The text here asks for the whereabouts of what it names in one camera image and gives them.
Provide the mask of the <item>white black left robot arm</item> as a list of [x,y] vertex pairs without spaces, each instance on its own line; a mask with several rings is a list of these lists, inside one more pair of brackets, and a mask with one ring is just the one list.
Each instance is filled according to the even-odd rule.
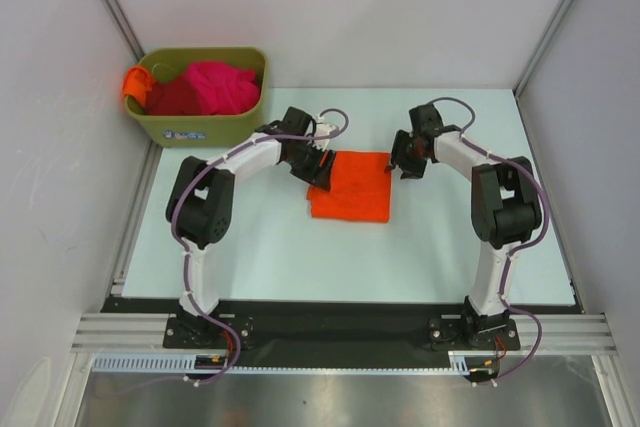
[[336,152],[329,142],[349,126],[348,115],[335,108],[313,117],[295,107],[284,117],[258,127],[246,140],[209,159],[185,158],[179,168],[165,217],[182,248],[181,308],[192,315],[186,334],[197,345],[214,344],[220,321],[216,273],[207,259],[231,225],[235,188],[255,174],[281,163],[306,184],[328,192]]

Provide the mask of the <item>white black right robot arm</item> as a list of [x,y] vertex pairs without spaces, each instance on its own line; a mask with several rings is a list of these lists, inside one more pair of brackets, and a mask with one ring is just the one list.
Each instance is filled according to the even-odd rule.
[[420,179],[427,165],[444,164],[470,182],[471,224],[481,241],[476,277],[464,301],[463,340],[484,348],[497,322],[512,311],[508,301],[516,255],[546,235],[547,198],[525,157],[503,158],[466,135],[467,126],[444,123],[434,101],[409,110],[411,129],[394,137],[387,166],[403,179]]

